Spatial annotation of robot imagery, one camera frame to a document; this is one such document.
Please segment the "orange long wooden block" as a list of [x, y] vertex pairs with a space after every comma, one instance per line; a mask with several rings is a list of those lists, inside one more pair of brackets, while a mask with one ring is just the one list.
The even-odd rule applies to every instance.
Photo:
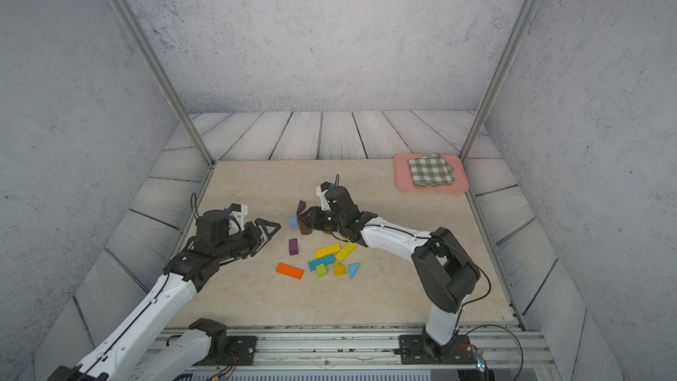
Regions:
[[276, 272], [294, 278], [296, 280], [301, 280], [304, 275], [303, 269], [295, 266], [289, 266], [284, 263], [278, 264], [278, 266], [276, 267]]

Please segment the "green small cube block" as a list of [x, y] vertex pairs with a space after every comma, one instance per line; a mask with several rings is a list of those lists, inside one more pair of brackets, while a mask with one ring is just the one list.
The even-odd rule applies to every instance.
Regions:
[[320, 278], [328, 275], [328, 270], [327, 270], [327, 267], [326, 267], [325, 264], [320, 264], [320, 265], [316, 266], [315, 271], [317, 273], [317, 276], [320, 277]]

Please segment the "lime green long block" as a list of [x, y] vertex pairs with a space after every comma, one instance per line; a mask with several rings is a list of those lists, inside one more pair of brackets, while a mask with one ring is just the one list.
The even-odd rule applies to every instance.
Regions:
[[357, 247], [357, 243], [347, 243], [339, 252], [335, 254], [335, 261], [343, 263]]

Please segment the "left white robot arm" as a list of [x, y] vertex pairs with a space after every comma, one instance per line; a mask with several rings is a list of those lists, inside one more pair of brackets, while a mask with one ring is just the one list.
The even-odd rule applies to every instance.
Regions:
[[156, 356], [142, 357], [167, 323], [220, 268], [254, 257], [280, 231], [277, 222], [247, 222], [246, 206], [211, 210], [196, 220], [196, 234], [163, 268], [147, 296], [95, 350], [75, 366], [60, 366], [52, 380], [174, 380], [196, 363], [229, 371], [239, 358], [224, 324], [201, 317]]

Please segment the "dark brown rectangular block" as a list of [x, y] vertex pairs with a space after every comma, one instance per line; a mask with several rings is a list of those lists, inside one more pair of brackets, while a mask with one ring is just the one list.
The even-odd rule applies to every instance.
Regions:
[[303, 236], [308, 236], [313, 232], [312, 224], [310, 223], [308, 218], [298, 217], [297, 223], [298, 223], [299, 231], [301, 232], [301, 234]]

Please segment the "teal long wooden block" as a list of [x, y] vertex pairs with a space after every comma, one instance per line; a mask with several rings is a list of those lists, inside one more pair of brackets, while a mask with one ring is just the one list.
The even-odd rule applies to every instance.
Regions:
[[328, 265], [331, 265], [335, 262], [336, 262], [335, 255], [329, 254], [329, 255], [326, 255], [324, 257], [310, 261], [309, 262], [309, 269], [310, 269], [310, 271], [315, 271], [317, 269], [317, 267], [320, 266], [320, 265], [328, 266]]

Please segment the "yellow long wooden block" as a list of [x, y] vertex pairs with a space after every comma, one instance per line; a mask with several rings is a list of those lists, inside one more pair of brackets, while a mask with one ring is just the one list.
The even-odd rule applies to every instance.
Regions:
[[321, 259], [325, 256], [336, 254], [336, 253], [340, 252], [341, 249], [342, 249], [342, 247], [339, 243], [335, 243], [335, 244], [326, 246], [324, 248], [315, 250], [315, 258]]

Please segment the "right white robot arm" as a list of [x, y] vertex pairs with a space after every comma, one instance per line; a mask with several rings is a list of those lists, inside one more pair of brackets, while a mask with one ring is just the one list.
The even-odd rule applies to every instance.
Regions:
[[321, 205], [298, 215], [307, 233], [341, 235], [348, 243], [385, 250], [414, 265], [432, 303], [422, 333], [426, 353], [435, 360], [456, 347], [458, 322], [470, 295], [484, 275], [449, 229], [418, 231], [400, 227], [375, 213], [361, 211], [343, 186], [323, 183], [317, 188]]

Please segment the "light blue triangle block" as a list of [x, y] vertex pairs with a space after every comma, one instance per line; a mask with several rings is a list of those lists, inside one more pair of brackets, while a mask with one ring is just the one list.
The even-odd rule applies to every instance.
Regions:
[[359, 263], [355, 263], [355, 264], [348, 266], [348, 274], [349, 274], [350, 279], [354, 278], [357, 271], [359, 270], [359, 267], [360, 267]]

